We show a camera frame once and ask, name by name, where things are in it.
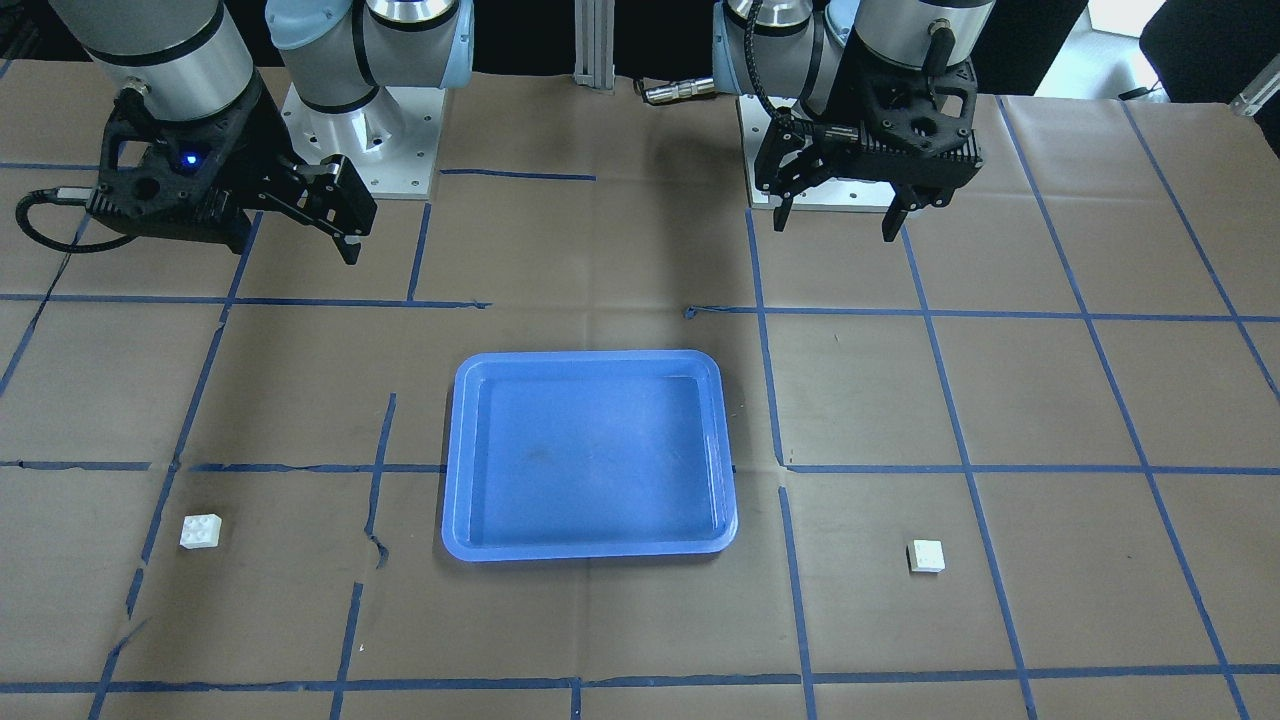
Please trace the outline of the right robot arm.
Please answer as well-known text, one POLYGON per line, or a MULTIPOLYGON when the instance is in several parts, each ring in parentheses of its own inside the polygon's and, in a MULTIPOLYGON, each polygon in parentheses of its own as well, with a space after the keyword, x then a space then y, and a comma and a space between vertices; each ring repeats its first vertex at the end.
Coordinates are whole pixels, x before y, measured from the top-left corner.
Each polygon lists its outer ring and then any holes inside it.
POLYGON ((113 82, 97 179, 24 196, 35 242, 105 252, 140 237, 239 255, 250 213, 328 236, 353 265, 378 200, 428 192, 431 119, 413 104, 467 85, 471 1, 269 1, 291 73, 280 109, 223 1, 55 1, 113 82))

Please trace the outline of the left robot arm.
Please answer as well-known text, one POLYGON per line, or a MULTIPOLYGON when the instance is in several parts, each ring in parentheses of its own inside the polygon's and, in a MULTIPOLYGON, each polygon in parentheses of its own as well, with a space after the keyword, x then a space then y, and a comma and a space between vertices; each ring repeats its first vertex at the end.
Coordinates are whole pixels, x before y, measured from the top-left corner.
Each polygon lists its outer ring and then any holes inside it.
POLYGON ((972 51, 991 1, 719 1, 713 70, 722 94, 753 96, 768 122, 754 187, 795 201, 831 181, 893 191, 886 241, 924 208, 947 206, 983 167, 973 128, 972 51))

